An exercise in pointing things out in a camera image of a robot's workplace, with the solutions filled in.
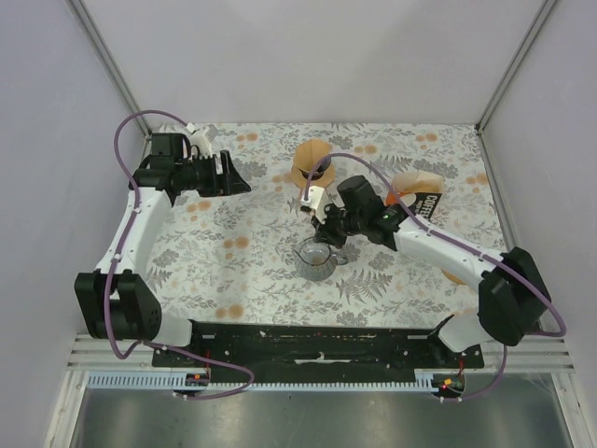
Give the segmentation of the orange coffee filter box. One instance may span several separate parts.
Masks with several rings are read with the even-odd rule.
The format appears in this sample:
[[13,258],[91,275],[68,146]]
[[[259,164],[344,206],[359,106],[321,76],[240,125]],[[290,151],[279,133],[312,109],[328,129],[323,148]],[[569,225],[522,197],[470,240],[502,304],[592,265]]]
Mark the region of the orange coffee filter box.
[[430,219],[444,193],[444,178],[441,175],[416,170],[396,174],[392,186],[411,212]]

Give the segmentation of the grey glass carafe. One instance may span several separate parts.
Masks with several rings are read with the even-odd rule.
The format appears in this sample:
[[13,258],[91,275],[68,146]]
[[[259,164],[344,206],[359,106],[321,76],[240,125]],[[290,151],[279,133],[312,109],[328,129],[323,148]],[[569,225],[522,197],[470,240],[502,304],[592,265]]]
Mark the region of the grey glass carafe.
[[298,276],[312,281],[327,280],[338,266],[349,260],[326,243],[307,238],[293,247],[294,264]]

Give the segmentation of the wooden ring dripper stand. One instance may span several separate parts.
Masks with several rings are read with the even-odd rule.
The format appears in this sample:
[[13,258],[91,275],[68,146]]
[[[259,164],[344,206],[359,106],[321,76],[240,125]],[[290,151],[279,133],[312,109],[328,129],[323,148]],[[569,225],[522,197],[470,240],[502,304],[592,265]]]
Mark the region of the wooden ring dripper stand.
[[309,173],[309,177],[307,179],[305,179],[302,176],[302,174],[299,172],[299,168],[296,165],[293,165],[290,170],[290,178],[292,180],[292,183],[300,189],[304,189],[306,187],[308,180],[311,180],[312,185],[326,188],[326,187],[330,186],[331,183],[334,181],[335,174],[336,174],[335,167],[332,163],[331,163],[331,166],[326,171],[326,174],[318,180],[312,180],[312,175],[310,174],[310,171],[309,170],[306,170],[306,171]]

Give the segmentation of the brown paper coffee filter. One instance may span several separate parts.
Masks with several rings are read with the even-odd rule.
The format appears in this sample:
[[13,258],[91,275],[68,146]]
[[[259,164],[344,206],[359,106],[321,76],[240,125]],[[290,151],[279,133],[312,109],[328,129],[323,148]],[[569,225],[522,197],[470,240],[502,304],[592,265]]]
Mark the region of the brown paper coffee filter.
[[308,174],[314,165],[328,155],[332,146],[320,139],[311,139],[299,144],[294,153],[292,172]]

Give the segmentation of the blue glass dripper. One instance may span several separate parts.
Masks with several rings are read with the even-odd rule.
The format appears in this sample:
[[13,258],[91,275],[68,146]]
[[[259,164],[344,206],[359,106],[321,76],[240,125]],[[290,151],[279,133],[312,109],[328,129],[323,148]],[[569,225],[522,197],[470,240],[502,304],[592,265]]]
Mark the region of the blue glass dripper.
[[[324,158],[323,162],[319,165],[319,167],[312,174],[312,180],[318,180],[318,179],[322,178],[326,174],[326,171],[328,170],[328,168],[330,166],[331,166],[331,159]],[[309,177],[309,173],[306,170],[303,170],[303,169],[298,169],[298,170],[305,179],[307,179]]]

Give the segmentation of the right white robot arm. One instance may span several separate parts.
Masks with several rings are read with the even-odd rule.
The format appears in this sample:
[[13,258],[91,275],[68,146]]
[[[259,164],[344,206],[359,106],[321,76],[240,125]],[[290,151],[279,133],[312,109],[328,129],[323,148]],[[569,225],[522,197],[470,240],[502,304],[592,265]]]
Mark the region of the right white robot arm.
[[497,341],[516,346],[532,333],[551,300],[532,256],[514,247],[508,252],[473,246],[436,230],[399,203],[386,203],[361,175],[341,182],[336,205],[322,187],[312,186],[301,199],[318,242],[342,248],[348,237],[363,235],[374,245],[423,259],[478,294],[474,311],[439,323],[427,344],[429,360],[449,367],[467,348]]

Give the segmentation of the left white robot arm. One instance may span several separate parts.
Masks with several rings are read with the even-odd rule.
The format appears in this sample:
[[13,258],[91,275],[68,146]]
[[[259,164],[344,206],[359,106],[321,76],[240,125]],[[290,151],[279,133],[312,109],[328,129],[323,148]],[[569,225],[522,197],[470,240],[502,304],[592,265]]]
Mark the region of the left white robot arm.
[[178,196],[195,190],[204,198],[250,192],[228,151],[218,155],[204,135],[155,133],[151,150],[133,174],[125,214],[103,258],[74,284],[91,337],[173,345],[185,366],[198,365],[205,343],[190,320],[167,315],[144,276],[160,227]]

